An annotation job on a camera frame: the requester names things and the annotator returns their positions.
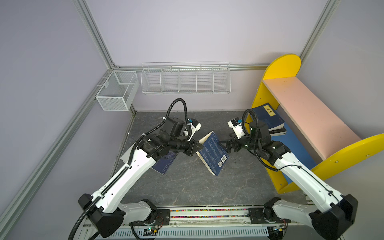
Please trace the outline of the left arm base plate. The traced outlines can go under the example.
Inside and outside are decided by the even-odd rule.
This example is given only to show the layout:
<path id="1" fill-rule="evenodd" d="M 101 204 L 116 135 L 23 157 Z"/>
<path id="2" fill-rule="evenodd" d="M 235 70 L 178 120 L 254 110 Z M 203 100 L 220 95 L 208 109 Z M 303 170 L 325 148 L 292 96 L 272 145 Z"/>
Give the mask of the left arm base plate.
<path id="1" fill-rule="evenodd" d="M 133 226 L 168 226 L 171 219 L 170 209 L 153 210 L 144 221 L 134 221 Z"/>

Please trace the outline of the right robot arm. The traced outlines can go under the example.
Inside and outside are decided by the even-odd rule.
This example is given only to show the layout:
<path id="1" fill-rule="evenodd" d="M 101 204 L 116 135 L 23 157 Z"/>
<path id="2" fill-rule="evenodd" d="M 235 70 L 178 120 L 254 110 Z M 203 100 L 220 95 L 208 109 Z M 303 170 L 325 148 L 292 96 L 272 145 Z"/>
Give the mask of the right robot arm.
<path id="1" fill-rule="evenodd" d="M 309 170 L 284 143 L 273 141 L 266 123 L 247 109 L 241 118 L 228 121 L 234 136 L 220 144 L 230 153 L 246 149 L 268 170 L 288 176 L 312 205 L 300 205 L 275 197 L 264 205 L 268 223 L 290 220 L 313 228 L 325 240 L 340 240 L 355 223 L 358 200 L 343 195 Z"/>

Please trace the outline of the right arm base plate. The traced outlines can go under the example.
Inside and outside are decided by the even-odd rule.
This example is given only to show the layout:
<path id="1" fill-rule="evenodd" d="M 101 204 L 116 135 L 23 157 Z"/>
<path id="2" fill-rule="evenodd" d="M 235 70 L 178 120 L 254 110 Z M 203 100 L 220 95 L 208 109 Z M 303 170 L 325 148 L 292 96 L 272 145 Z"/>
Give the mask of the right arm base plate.
<path id="1" fill-rule="evenodd" d="M 277 215 L 270 211 L 265 210 L 264 207 L 248 208 L 247 217 L 250 219 L 251 224 L 289 224 L 291 220 L 280 219 Z"/>

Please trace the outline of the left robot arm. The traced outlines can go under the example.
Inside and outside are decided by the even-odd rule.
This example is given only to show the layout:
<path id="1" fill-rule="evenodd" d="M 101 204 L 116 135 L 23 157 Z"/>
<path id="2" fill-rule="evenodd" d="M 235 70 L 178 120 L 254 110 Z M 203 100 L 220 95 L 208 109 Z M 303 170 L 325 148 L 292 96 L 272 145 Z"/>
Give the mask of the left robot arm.
<path id="1" fill-rule="evenodd" d="M 193 139 L 201 125 L 196 119 L 189 119 L 187 104 L 177 98 L 169 106 L 163 121 L 152 130 L 143 133 L 131 146 L 127 162 L 109 181 L 93 194 L 83 194 L 78 203 L 83 213 L 75 222 L 68 238 L 74 239 L 85 218 L 88 218 L 97 236 L 107 238 L 116 232 L 123 222 L 129 226 L 135 222 L 151 225 L 157 220 L 157 207 L 149 200 L 129 204 L 126 210 L 119 207 L 122 199 L 138 179 L 169 152 L 184 153 L 191 157 L 202 149 Z"/>

